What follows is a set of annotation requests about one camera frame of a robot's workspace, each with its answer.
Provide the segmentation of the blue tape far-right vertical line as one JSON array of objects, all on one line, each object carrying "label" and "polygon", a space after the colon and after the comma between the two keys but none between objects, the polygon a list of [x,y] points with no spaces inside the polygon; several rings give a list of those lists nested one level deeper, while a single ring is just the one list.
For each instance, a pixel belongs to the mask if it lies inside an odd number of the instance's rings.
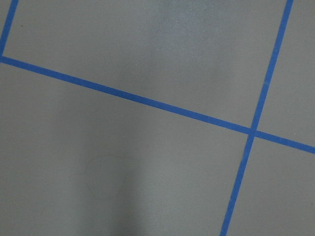
[{"label": "blue tape far-right vertical line", "polygon": [[3,57],[3,53],[6,47],[10,29],[14,20],[16,9],[18,6],[19,0],[12,0],[7,12],[7,16],[4,22],[3,30],[0,36],[0,57]]}]

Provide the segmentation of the blue tape right vertical line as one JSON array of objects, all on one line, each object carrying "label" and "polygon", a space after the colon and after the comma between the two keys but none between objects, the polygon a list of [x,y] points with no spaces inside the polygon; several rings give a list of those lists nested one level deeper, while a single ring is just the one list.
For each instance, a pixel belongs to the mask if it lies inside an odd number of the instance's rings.
[{"label": "blue tape right vertical line", "polygon": [[226,236],[228,234],[228,229],[229,229],[229,225],[233,216],[233,212],[235,209],[235,205],[238,199],[238,195],[239,195],[239,191],[242,185],[242,181],[245,175],[245,171],[247,168],[247,164],[248,164],[248,160],[251,154],[251,150],[252,150],[252,146],[253,146],[253,142],[255,139],[255,135],[258,129],[258,125],[260,122],[260,118],[263,112],[263,108],[265,105],[265,101],[266,101],[266,97],[268,94],[268,90],[270,87],[270,83],[272,81],[273,78],[273,74],[274,74],[274,70],[276,67],[276,63],[278,60],[278,56],[281,50],[281,46],[282,46],[282,42],[283,42],[283,38],[284,38],[284,34],[285,34],[285,30],[286,30],[286,26],[287,26],[287,22],[289,20],[289,16],[291,13],[291,9],[292,9],[292,5],[293,5],[293,1],[292,0],[287,0],[285,2],[284,5],[284,10],[282,13],[282,17],[281,17],[281,21],[280,21],[280,25],[279,25],[279,29],[277,32],[277,36],[276,36],[276,40],[273,46],[273,50],[271,53],[271,57],[269,60],[269,64],[267,67],[267,71],[265,74],[265,78],[262,84],[262,88],[260,91],[260,95],[259,95],[259,99],[256,105],[256,109],[255,109],[255,113],[252,119],[252,123],[250,126],[250,130],[249,130],[249,134],[246,140],[246,144],[244,147],[244,152],[242,155],[242,160],[240,161],[239,167],[238,167],[238,172],[233,184],[233,188],[231,191],[231,195],[230,195],[230,199],[227,205],[227,209],[226,209],[226,213],[224,215],[224,219],[222,222],[222,226],[221,226],[221,230],[220,230],[220,236]]}]

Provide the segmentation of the blue tape upper horizontal line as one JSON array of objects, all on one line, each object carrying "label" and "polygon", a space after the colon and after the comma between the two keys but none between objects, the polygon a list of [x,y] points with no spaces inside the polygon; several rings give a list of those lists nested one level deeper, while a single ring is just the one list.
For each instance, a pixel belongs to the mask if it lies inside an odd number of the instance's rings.
[{"label": "blue tape upper horizontal line", "polygon": [[136,94],[132,94],[132,93],[129,93],[129,92],[125,92],[125,91],[122,91],[122,90],[119,90],[119,89],[111,88],[111,87],[104,86],[104,85],[101,85],[101,84],[98,84],[98,83],[94,83],[94,82],[91,82],[91,81],[87,81],[87,80],[84,80],[84,79],[80,79],[80,78],[77,78],[77,77],[66,75],[66,74],[63,74],[63,73],[60,73],[60,72],[57,72],[57,71],[46,69],[46,68],[43,68],[43,67],[40,67],[40,66],[36,66],[36,65],[33,65],[33,64],[29,64],[29,63],[26,63],[26,62],[23,62],[23,61],[19,61],[19,60],[16,60],[16,59],[8,58],[8,57],[5,57],[5,56],[1,56],[0,61],[2,63],[4,63],[4,64],[11,65],[11,66],[14,66],[14,67],[17,67],[17,68],[20,68],[20,69],[24,69],[24,70],[27,70],[27,71],[30,71],[30,72],[34,72],[34,73],[37,73],[37,74],[48,76],[48,77],[51,77],[51,78],[54,78],[54,79],[57,79],[57,80],[61,80],[61,81],[64,81],[64,82],[68,82],[68,83],[71,83],[71,84],[74,84],[74,85],[78,85],[78,86],[81,86],[81,87],[84,87],[84,88],[88,88],[88,89],[96,90],[96,91],[99,91],[99,92],[103,92],[103,93],[106,93],[106,94],[109,94],[109,95],[120,97],[120,98],[123,98],[123,99],[126,99],[126,100],[130,100],[130,101],[133,101],[133,102],[136,102],[136,103],[144,104],[144,105],[147,105],[147,106],[150,106],[150,107],[154,107],[154,108],[157,108],[157,109],[165,110],[165,111],[168,111],[168,112],[171,112],[171,113],[174,113],[174,114],[178,114],[178,115],[181,115],[181,116],[184,116],[184,117],[188,117],[188,118],[192,118],[192,119],[195,119],[195,120],[199,120],[199,121],[202,121],[202,122],[205,122],[205,123],[213,124],[213,125],[216,125],[216,126],[219,126],[219,127],[223,127],[223,128],[229,129],[229,130],[237,131],[237,132],[240,132],[240,133],[243,133],[243,134],[249,134],[250,133],[250,128],[249,127],[245,127],[245,126],[242,126],[242,125],[239,125],[239,124],[235,124],[235,123],[228,122],[228,121],[225,121],[225,120],[222,120],[222,119],[218,119],[218,118],[214,118],[214,117],[211,117],[211,116],[207,116],[207,115],[204,115],[204,114],[201,114],[201,113],[197,113],[197,112],[194,112],[194,111],[190,111],[190,110],[187,110],[187,109],[183,109],[183,108],[180,108],[180,107],[176,107],[176,106],[173,106],[173,105],[170,105],[170,104],[167,104],[167,103],[163,103],[163,102],[160,102],[160,101],[156,101],[156,100],[153,100],[153,99],[145,98],[145,97],[142,97],[142,96],[139,96],[139,95],[136,95]]}]

